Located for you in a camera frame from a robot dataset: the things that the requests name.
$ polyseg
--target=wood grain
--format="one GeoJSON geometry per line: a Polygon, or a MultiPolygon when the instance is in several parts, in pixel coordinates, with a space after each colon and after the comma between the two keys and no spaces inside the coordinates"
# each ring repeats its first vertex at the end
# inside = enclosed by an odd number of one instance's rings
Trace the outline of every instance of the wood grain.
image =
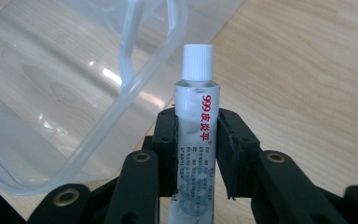
{"type": "MultiPolygon", "coordinates": [[[[318,186],[358,185],[358,1],[246,0],[212,41],[221,107],[318,186]]],[[[215,223],[255,223],[217,172],[215,223]]],[[[4,197],[28,217],[43,195],[4,197]]],[[[169,200],[161,201],[167,223],[169,200]]]]}

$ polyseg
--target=white tube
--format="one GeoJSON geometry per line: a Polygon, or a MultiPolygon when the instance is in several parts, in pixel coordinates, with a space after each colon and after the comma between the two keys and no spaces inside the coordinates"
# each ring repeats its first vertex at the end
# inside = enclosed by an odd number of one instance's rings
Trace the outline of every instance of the white tube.
{"type": "Polygon", "coordinates": [[[171,224],[213,223],[219,92],[213,46],[185,45],[182,80],[175,84],[178,193],[172,196],[171,224]]]}

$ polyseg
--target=tube label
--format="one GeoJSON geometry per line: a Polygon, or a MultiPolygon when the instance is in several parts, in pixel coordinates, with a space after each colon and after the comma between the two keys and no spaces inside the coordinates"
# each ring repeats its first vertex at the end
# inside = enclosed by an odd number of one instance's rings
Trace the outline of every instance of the tube label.
{"type": "Polygon", "coordinates": [[[170,223],[213,223],[214,165],[219,86],[175,87],[178,126],[178,193],[170,223]]]}

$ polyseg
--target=plastic lid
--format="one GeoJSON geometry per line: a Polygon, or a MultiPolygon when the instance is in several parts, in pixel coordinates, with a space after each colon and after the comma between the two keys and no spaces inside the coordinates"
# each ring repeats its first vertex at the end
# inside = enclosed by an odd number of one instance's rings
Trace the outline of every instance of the plastic lid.
{"type": "Polygon", "coordinates": [[[213,80],[213,46],[202,44],[185,45],[182,80],[213,80]]]}

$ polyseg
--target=plastic container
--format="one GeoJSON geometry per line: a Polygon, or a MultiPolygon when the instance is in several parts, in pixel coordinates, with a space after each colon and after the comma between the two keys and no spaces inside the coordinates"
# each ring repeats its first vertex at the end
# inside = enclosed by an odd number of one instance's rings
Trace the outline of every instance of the plastic container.
{"type": "Polygon", "coordinates": [[[115,174],[173,96],[178,47],[209,41],[242,0],[172,0],[171,10],[144,0],[124,51],[129,1],[70,2],[12,0],[0,11],[0,188],[9,193],[115,174]]]}

